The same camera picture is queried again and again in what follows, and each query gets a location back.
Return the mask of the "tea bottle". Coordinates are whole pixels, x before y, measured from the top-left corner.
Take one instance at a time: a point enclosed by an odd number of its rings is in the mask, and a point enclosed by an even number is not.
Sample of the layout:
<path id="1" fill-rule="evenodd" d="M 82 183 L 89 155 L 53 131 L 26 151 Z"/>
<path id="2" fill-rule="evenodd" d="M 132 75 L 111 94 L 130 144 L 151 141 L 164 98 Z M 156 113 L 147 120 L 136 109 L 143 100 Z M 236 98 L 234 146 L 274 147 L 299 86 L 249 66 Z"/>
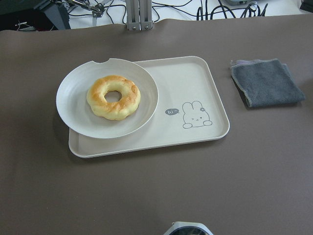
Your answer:
<path id="1" fill-rule="evenodd" d="M 202 223 L 176 221 L 164 235 L 213 235 Z"/>

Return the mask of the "beige rabbit tray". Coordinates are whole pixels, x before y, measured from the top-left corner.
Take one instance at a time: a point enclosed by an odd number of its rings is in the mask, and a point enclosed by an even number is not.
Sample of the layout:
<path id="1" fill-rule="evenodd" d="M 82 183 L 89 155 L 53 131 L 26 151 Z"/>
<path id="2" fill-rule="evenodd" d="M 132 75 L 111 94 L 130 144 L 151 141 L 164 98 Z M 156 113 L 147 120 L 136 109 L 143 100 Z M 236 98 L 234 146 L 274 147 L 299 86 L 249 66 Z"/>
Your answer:
<path id="1" fill-rule="evenodd" d="M 156 112 L 133 134 L 97 139 L 69 131 L 71 152 L 92 158 L 137 150 L 217 140 L 229 120 L 207 63 L 197 56 L 139 61 L 159 91 Z"/>

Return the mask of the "donut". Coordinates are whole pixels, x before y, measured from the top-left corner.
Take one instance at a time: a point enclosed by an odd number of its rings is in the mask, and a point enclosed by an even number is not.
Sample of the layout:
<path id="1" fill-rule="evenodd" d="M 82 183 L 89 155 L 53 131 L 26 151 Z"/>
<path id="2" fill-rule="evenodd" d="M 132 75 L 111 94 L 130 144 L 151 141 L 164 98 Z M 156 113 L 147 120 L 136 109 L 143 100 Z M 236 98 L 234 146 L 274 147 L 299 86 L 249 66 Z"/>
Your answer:
<path id="1" fill-rule="evenodd" d="M 105 96 L 109 92 L 119 92 L 121 98 L 108 102 Z M 141 93 L 135 83 L 119 75 L 97 79 L 87 92 L 87 102 L 93 113 L 109 120 L 123 120 L 133 114 L 140 100 Z"/>

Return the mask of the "grey folded cloth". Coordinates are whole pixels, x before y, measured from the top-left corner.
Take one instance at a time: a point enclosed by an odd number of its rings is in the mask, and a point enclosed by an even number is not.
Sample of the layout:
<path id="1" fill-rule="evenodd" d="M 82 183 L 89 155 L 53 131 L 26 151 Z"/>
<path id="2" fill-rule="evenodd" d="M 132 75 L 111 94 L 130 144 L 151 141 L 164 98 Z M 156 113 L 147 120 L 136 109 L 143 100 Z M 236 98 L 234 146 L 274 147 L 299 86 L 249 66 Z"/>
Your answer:
<path id="1" fill-rule="evenodd" d="M 231 76 L 243 92 L 249 108 L 297 103 L 305 100 L 287 64 L 278 59 L 237 60 Z"/>

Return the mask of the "aluminium frame post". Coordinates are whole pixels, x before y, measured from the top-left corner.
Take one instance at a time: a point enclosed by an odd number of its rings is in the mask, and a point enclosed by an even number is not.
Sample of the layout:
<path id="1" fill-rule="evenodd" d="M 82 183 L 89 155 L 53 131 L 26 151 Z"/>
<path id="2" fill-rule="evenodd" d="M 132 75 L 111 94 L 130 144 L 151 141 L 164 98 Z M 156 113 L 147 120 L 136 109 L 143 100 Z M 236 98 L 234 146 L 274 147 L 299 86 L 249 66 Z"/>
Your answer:
<path id="1" fill-rule="evenodd" d="M 151 0 L 126 0 L 126 10 L 126 25 L 129 31 L 145 31 L 153 28 Z"/>

